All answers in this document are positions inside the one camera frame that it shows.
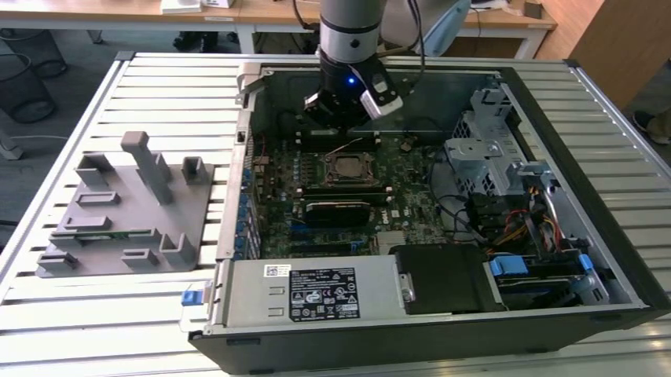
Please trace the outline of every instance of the desk leg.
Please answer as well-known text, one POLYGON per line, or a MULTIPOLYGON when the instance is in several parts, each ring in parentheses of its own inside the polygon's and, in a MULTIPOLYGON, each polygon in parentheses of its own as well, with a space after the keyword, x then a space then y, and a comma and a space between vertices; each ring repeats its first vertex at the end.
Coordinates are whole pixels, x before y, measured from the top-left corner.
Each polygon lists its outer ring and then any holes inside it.
POLYGON ((0 156, 6 159, 20 159, 23 155, 23 150, 19 148, 16 143, 12 141, 10 136, 0 130, 0 156))
POLYGON ((238 39, 240 40, 240 52, 246 54, 255 54, 254 48, 254 33, 256 28, 250 24, 236 25, 238 39))
POLYGON ((99 45, 103 43, 103 30, 87 30, 88 33, 88 38, 91 38, 91 41, 99 45))
POLYGON ((547 30, 530 30, 528 36, 522 40, 520 49, 516 51, 515 59, 534 59, 538 49, 542 47, 543 39, 546 38, 547 30))

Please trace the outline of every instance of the sticker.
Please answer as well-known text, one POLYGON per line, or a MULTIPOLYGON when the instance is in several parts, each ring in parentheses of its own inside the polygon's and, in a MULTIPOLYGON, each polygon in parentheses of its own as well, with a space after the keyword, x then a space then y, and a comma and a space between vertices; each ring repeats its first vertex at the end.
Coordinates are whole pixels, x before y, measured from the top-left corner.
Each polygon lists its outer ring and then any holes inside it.
POLYGON ((530 24, 528 25, 528 28, 530 29, 552 29, 552 26, 551 25, 543 25, 543 24, 530 24))
POLYGON ((264 265, 263 277, 287 277, 290 276, 291 265, 264 265))
POLYGON ((360 318, 355 269, 303 269, 290 273, 294 322, 360 318))
POLYGON ((232 17, 206 17, 206 21, 232 22, 232 17))

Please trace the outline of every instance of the white cable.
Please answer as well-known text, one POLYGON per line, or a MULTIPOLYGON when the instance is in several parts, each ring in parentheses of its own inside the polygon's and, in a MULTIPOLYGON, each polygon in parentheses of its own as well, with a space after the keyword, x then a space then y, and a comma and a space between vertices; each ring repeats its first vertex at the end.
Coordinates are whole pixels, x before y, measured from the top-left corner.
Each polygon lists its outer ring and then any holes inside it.
POLYGON ((56 136, 56 135, 12 136, 10 138, 11 139, 62 139, 62 140, 68 139, 66 136, 56 136))

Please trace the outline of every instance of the blue latch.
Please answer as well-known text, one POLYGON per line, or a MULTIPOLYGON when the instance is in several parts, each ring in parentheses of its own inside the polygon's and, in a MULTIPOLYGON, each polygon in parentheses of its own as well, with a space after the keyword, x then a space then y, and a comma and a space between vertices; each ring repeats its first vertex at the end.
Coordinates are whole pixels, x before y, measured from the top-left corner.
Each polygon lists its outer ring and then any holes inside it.
POLYGON ((506 255, 502 257, 495 257, 490 262, 490 269, 492 269, 492 275, 527 275, 528 268, 524 263, 524 258, 519 255, 506 255))
POLYGON ((580 254, 578 259, 580 260, 580 264, 583 265, 583 269, 586 269, 586 271, 590 271, 591 269, 595 268, 595 264, 591 262, 590 255, 580 254))
POLYGON ((203 290, 182 292, 182 306, 203 305, 203 290))

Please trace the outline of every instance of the metal bracket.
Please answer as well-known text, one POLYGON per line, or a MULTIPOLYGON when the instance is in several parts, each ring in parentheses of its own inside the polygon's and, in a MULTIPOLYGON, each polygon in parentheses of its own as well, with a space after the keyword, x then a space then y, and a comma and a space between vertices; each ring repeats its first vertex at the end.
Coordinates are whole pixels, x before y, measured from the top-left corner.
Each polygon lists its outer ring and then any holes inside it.
POLYGON ((236 104, 247 106, 248 96, 266 89, 267 83, 264 78, 272 74, 272 71, 262 72, 262 65, 259 63, 246 63, 240 65, 238 70, 239 93, 235 98, 236 104))

